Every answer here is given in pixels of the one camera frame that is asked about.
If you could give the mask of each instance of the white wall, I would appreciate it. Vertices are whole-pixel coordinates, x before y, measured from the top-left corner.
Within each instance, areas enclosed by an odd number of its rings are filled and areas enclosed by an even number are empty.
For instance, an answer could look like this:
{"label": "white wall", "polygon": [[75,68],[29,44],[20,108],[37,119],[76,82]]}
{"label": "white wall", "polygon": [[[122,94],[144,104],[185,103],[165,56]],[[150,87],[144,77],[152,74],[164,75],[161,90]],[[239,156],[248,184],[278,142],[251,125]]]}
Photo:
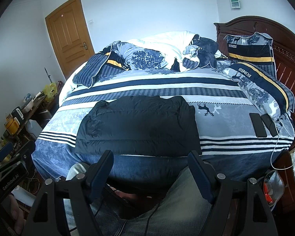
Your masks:
{"label": "white wall", "polygon": [[287,0],[240,0],[240,9],[231,9],[229,0],[217,0],[221,23],[246,15],[262,16],[286,26],[295,33],[295,10]]}
{"label": "white wall", "polygon": [[[43,16],[67,0],[41,0]],[[81,0],[95,51],[113,41],[126,41],[173,30],[189,30],[216,40],[216,0]]]}
{"label": "white wall", "polygon": [[0,136],[5,113],[21,105],[24,96],[41,91],[50,81],[64,81],[42,16],[41,2],[10,5],[0,18]]}

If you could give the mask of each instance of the blue bedspread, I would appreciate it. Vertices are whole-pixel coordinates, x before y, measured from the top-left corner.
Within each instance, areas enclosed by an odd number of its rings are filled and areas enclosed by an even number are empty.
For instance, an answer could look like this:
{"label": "blue bedspread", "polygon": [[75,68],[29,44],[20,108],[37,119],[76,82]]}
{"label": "blue bedspread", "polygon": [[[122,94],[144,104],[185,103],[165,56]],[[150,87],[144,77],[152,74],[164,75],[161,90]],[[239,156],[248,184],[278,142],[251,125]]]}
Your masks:
{"label": "blue bedspread", "polygon": [[[77,162],[92,164],[96,155],[73,152],[81,120],[97,101],[112,101],[122,96],[181,95],[196,109],[195,118],[202,159],[210,162],[217,172],[232,179],[246,180],[259,176],[270,166],[271,153],[278,140],[268,130],[267,138],[255,136],[249,113],[259,113],[236,82],[224,78],[210,68],[174,73],[167,69],[133,70],[122,72],[112,79],[98,82],[90,89],[76,88],[65,100],[36,141],[33,162],[44,178],[67,176]],[[293,126],[288,117],[283,119],[288,130],[281,130],[273,154],[273,161],[281,150],[293,141]],[[119,181],[141,180],[149,174],[149,181],[159,183],[162,164],[166,162],[181,170],[187,165],[186,157],[136,157],[141,166],[134,166],[126,155],[115,156],[110,177]]]}

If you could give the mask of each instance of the metal screw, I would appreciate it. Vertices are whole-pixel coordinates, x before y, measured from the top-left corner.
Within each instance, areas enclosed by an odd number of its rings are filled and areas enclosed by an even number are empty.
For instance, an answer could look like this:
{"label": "metal screw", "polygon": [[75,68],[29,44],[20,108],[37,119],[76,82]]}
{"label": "metal screw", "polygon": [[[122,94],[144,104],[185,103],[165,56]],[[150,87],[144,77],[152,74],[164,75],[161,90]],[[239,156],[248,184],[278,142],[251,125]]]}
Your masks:
{"label": "metal screw", "polygon": [[257,183],[257,180],[255,178],[251,177],[251,178],[249,178],[249,182],[251,184],[256,184]]}
{"label": "metal screw", "polygon": [[48,178],[48,179],[45,180],[45,184],[46,184],[46,185],[49,185],[49,184],[51,184],[52,182],[53,182],[53,180],[52,180],[51,178]]}
{"label": "metal screw", "polygon": [[219,174],[217,174],[217,178],[218,179],[225,179],[226,176],[224,174],[222,174],[222,173],[219,173]]}
{"label": "metal screw", "polygon": [[76,175],[77,179],[83,179],[84,177],[85,177],[84,173],[79,173],[79,174]]}

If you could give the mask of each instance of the door frame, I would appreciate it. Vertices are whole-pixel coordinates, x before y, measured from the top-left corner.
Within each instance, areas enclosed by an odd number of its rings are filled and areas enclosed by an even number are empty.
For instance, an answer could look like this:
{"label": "door frame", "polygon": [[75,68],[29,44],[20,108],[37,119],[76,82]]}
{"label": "door frame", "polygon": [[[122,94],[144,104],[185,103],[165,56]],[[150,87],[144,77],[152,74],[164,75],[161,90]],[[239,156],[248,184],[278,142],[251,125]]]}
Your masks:
{"label": "door frame", "polygon": [[90,51],[90,54],[91,56],[93,56],[95,54],[94,52],[94,48],[93,48],[93,45],[92,45],[92,41],[90,39],[90,34],[88,32],[88,28],[87,28],[87,23],[86,23],[86,20],[85,20],[85,16],[84,16],[84,11],[83,11],[83,7],[82,7],[82,3],[81,3],[81,0],[68,0],[66,1],[65,3],[63,3],[62,5],[60,5],[58,8],[56,8],[53,12],[51,12],[46,18],[45,18],[45,21],[46,21],[46,26],[47,26],[47,30],[48,30],[48,34],[49,34],[49,37],[50,37],[50,41],[51,41],[51,44],[53,46],[53,50],[56,54],[56,58],[58,60],[58,63],[60,65],[60,68],[61,68],[61,71],[63,73],[63,68],[65,67],[65,65],[63,64],[63,61],[61,60],[61,56],[60,56],[60,53],[58,51],[58,48],[56,46],[56,42],[55,42],[55,38],[53,36],[53,32],[52,32],[52,29],[51,29],[51,24],[50,24],[50,21],[49,19],[56,13],[58,13],[60,10],[62,10],[64,7],[68,6],[70,3],[76,1],[78,6],[80,6],[81,8],[81,15],[78,15],[78,17],[81,17],[83,18],[84,20],[82,20],[84,23],[83,23],[83,31],[84,31],[84,35],[85,35],[85,42],[87,43],[87,48],[89,49]]}

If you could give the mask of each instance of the door handle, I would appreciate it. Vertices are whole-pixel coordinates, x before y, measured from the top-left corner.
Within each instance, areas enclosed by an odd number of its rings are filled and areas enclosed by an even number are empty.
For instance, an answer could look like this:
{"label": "door handle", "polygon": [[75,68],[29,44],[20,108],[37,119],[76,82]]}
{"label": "door handle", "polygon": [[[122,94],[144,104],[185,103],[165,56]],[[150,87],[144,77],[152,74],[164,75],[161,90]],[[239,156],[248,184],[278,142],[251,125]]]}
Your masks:
{"label": "door handle", "polygon": [[87,43],[86,42],[84,42],[83,44],[81,44],[80,47],[84,47],[86,50],[88,50]]}

